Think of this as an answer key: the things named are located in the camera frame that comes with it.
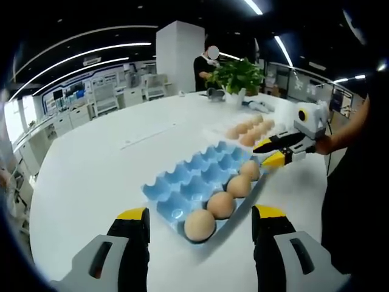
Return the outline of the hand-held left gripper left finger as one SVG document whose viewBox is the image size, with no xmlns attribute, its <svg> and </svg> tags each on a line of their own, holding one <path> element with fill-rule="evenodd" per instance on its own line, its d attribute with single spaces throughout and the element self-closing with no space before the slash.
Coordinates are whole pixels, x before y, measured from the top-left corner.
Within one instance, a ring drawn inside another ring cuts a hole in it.
<svg viewBox="0 0 389 292">
<path fill-rule="evenodd" d="M 150 253 L 147 207 L 124 211 L 108 232 L 98 235 L 72 259 L 55 291 L 146 291 Z"/>
</svg>

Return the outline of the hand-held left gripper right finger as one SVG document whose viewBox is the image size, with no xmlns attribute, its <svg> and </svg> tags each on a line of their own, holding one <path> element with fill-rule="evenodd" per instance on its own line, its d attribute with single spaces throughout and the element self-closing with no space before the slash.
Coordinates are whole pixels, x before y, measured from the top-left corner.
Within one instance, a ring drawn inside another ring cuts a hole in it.
<svg viewBox="0 0 389 292">
<path fill-rule="evenodd" d="M 318 241 L 275 207 L 252 207 L 252 240 L 258 291 L 342 291 L 349 280 Z"/>
</svg>

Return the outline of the person's right hand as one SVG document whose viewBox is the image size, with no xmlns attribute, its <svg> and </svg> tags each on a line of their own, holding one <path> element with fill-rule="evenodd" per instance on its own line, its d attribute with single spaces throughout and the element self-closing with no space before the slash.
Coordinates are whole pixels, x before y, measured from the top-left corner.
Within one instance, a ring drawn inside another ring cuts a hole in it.
<svg viewBox="0 0 389 292">
<path fill-rule="evenodd" d="M 320 155 L 328 155 L 334 151 L 332 136 L 324 135 L 315 142 L 315 152 Z"/>
</svg>

